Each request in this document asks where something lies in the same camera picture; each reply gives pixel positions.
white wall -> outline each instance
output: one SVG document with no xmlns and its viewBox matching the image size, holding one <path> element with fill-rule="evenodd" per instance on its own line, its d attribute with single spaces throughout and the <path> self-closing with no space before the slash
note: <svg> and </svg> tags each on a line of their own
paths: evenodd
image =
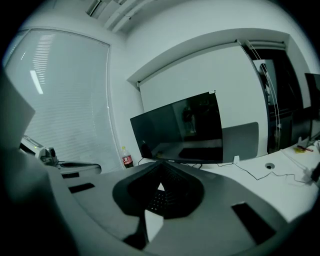
<svg viewBox="0 0 320 256">
<path fill-rule="evenodd" d="M 175 61 L 144 80 L 140 90 L 145 112 L 216 90 L 221 127 L 257 122 L 257 156 L 267 154 L 268 117 L 263 89 L 237 43 L 201 50 Z"/>
<path fill-rule="evenodd" d="M 133 157 L 133 161 L 137 164 L 141 154 L 131 127 L 130 118 L 143 113 L 143 107 L 140 92 L 126 81 L 129 65 L 126 37 L 105 30 L 96 19 L 89 17 L 83 11 L 83 8 L 74 6 L 69 2 L 74 1 L 58 1 L 55 9 L 52 9 L 53 3 L 48 3 L 45 8 L 35 12 L 22 25 L 22 29 L 62 29 L 92 37 L 110 45 L 108 82 L 111 94 L 109 104 L 114 119 L 113 127 L 117 135 L 118 145 L 120 147 L 126 146 Z"/>
<path fill-rule="evenodd" d="M 290 34 L 310 72 L 320 74 L 317 55 L 299 26 L 279 6 L 267 0 L 192 0 L 153 15 L 128 36 L 129 74 L 184 41 L 234 28 L 260 28 Z"/>
</svg>

bottle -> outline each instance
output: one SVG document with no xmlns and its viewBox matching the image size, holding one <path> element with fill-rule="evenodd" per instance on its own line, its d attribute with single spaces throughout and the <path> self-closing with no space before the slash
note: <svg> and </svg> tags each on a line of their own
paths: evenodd
<svg viewBox="0 0 320 256">
<path fill-rule="evenodd" d="M 126 150 L 125 146 L 122 147 L 121 157 L 125 168 L 130 168 L 134 166 L 134 162 L 132 161 L 131 155 Z"/>
</svg>

red label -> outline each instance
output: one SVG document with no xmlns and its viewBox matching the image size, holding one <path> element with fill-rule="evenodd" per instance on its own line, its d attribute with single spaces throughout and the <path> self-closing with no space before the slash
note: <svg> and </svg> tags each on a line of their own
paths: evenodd
<svg viewBox="0 0 320 256">
<path fill-rule="evenodd" d="M 123 161 L 124 165 L 128 165 L 128 164 L 132 163 L 131 155 L 122 157 L 122 161 Z"/>
</svg>

white desk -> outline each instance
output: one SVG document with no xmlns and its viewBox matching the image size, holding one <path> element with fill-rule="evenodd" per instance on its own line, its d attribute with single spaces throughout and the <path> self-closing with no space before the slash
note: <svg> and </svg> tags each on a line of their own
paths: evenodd
<svg viewBox="0 0 320 256">
<path fill-rule="evenodd" d="M 294 146 L 286 148 L 265 156 L 250 160 L 240 161 L 237 165 L 247 170 L 257 179 L 267 175 L 270 171 L 278 175 L 295 174 L 298 181 L 304 180 L 304 171 L 295 165 L 286 155 L 294 158 L 308 169 L 315 168 L 320 162 L 320 153 L 315 146 L 310 146 L 313 152 L 295 153 Z M 265 167 L 266 163 L 273 163 L 275 168 L 269 170 Z M 318 196 L 318 187 L 314 182 L 303 184 L 294 181 L 294 177 L 278 177 L 274 174 L 256 180 L 246 171 L 241 170 L 235 165 L 225 165 L 218 167 L 217 164 L 204 164 L 201 168 L 204 171 L 229 177 L 253 193 L 266 200 L 270 205 L 279 211 L 288 221 L 292 221 L 297 216 L 310 210 Z"/>
</svg>

ceiling pipe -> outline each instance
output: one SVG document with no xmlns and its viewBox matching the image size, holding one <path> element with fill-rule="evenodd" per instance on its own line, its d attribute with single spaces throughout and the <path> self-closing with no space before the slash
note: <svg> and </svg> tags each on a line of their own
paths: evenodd
<svg viewBox="0 0 320 256">
<path fill-rule="evenodd" d="M 153 2 L 154 0 L 144 0 L 139 3 L 136 7 L 134 7 L 131 11 L 129 11 L 112 29 L 112 32 L 118 32 L 127 22 L 128 20 L 135 15 L 142 7 Z"/>
<path fill-rule="evenodd" d="M 135 4 L 138 0 L 126 0 L 112 15 L 111 17 L 106 21 L 104 24 L 104 28 L 108 29 L 115 20 L 120 16 L 123 15 L 123 12 L 130 8 L 133 4 Z"/>
</svg>

